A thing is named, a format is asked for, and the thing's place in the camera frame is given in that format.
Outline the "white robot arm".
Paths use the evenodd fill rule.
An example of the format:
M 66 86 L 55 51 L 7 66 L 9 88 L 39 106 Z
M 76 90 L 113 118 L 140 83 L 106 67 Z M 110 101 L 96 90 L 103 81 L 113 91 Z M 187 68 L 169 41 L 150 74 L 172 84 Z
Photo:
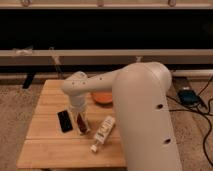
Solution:
M 85 109 L 88 92 L 112 93 L 127 171 L 182 171 L 166 99 L 171 82 L 165 65 L 141 62 L 93 77 L 76 72 L 62 91 L 72 111 Z

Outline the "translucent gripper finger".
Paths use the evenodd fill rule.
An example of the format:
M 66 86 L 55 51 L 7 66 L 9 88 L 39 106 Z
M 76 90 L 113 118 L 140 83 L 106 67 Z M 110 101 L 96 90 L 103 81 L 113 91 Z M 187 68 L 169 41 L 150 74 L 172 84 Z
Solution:
M 86 112 L 85 111 L 82 112 L 81 116 L 82 116 L 82 119 L 83 119 L 85 126 L 86 126 L 86 133 L 89 133 L 90 132 L 90 126 L 89 126 L 89 122 L 88 122 L 88 119 L 87 119 Z
M 79 135 L 81 135 L 81 132 L 78 128 L 78 125 L 76 123 L 76 120 L 74 118 L 73 113 L 70 112 L 69 115 L 70 115 L 70 120 L 71 120 L 71 123 L 72 123 L 72 126 L 73 126 L 73 130 L 75 130 Z

